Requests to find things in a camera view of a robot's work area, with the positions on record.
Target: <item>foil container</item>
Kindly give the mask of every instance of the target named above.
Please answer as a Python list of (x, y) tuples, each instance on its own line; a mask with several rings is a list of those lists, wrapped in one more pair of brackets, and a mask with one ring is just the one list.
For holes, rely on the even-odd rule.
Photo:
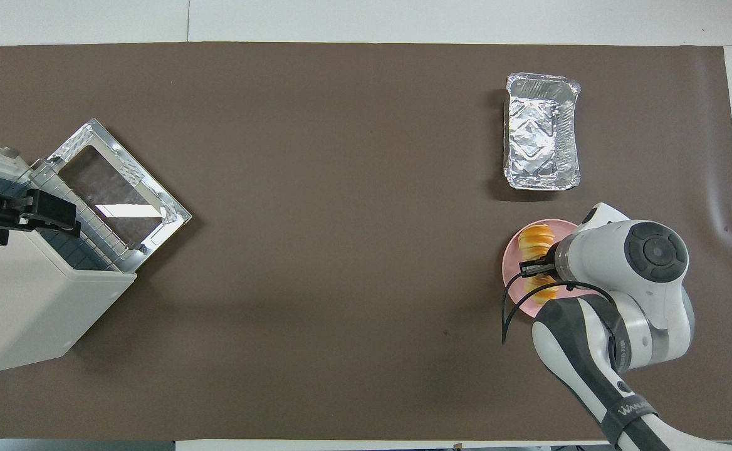
[(557, 75), (508, 75), (505, 165), (516, 189), (565, 190), (580, 183), (575, 101), (580, 85)]

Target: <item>brown tabletop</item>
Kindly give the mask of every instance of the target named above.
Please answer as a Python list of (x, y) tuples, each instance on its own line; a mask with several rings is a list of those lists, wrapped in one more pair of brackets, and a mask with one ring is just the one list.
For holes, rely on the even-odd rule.
[[(498, 171), (510, 72), (578, 80), (583, 180)], [(596, 202), (689, 246), (689, 353), (626, 380), (732, 439), (732, 131), (721, 48), (175, 43), (0, 48), (0, 145), (96, 117), (194, 214), (65, 357), (0, 371), (0, 437), (600, 439), (500, 346), (498, 263)]]

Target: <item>white robotic arm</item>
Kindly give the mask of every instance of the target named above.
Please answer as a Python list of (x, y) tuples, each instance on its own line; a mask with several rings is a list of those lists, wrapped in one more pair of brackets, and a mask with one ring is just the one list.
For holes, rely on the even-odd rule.
[(575, 232), (538, 261), (562, 281), (606, 289), (544, 305), (533, 340), (544, 365), (583, 403), (612, 445), (633, 450), (725, 450), (671, 428), (619, 377), (629, 368), (683, 356), (692, 341), (692, 304), (682, 288), (683, 240), (649, 220), (598, 204)]

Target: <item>pink plate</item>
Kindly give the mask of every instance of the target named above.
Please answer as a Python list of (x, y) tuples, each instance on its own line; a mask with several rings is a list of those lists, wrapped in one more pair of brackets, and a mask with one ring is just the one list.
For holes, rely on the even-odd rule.
[[(508, 281), (512, 279), (512, 277), (519, 273), (519, 262), (523, 262), (524, 260), (521, 257), (521, 251), (519, 251), (519, 242), (517, 240), (519, 234), (524, 229), (538, 224), (547, 224), (548, 226), (550, 226), (550, 230), (553, 231), (553, 234), (555, 234), (555, 242), (563, 240), (577, 227), (577, 225), (569, 222), (569, 220), (542, 219), (538, 220), (537, 222), (529, 223), (528, 225), (525, 225), (523, 228), (519, 229), (519, 231), (514, 235), (514, 237), (512, 237), (511, 241), (508, 243), (508, 246), (506, 246), (506, 252), (503, 254), (503, 283), (507, 284)], [(558, 296), (556, 296), (556, 299), (571, 298), (579, 294), (587, 294), (590, 292), (591, 291), (586, 291), (586, 289), (577, 288), (573, 289), (573, 291), (567, 291), (564, 286), (559, 286)], [(518, 303), (519, 299), (521, 299), (521, 297), (523, 297), (525, 294), (527, 293), (525, 291), (524, 279), (517, 279), (516, 282), (514, 282), (514, 285), (512, 285), (511, 288), (508, 290), (508, 297), (512, 301), (514, 301), (514, 303)], [(536, 317), (536, 314), (538, 314), (538, 311), (540, 309), (541, 306), (535, 303), (535, 301), (532, 299), (525, 301), (525, 303), (523, 303), (523, 305), (521, 305), (519, 308), (519, 310), (524, 311), (532, 318)]]

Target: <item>bread roll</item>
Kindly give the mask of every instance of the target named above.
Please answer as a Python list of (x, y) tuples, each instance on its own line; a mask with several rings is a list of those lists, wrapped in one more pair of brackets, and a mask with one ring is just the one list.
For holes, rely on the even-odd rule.
[(524, 260), (541, 259), (555, 242), (555, 234), (547, 224), (531, 225), (518, 237), (519, 251)]
[[(539, 288), (539, 286), (554, 282), (555, 279), (553, 279), (549, 275), (544, 274), (528, 277), (527, 279), (525, 279), (525, 292), (530, 293), (530, 291), (534, 291), (534, 289)], [(537, 303), (538, 305), (544, 305), (544, 303), (549, 301), (550, 299), (555, 299), (555, 296), (557, 295), (558, 286), (550, 286), (550, 288), (542, 289), (533, 296), (530, 296), (530, 299), (534, 300), (535, 303)]]

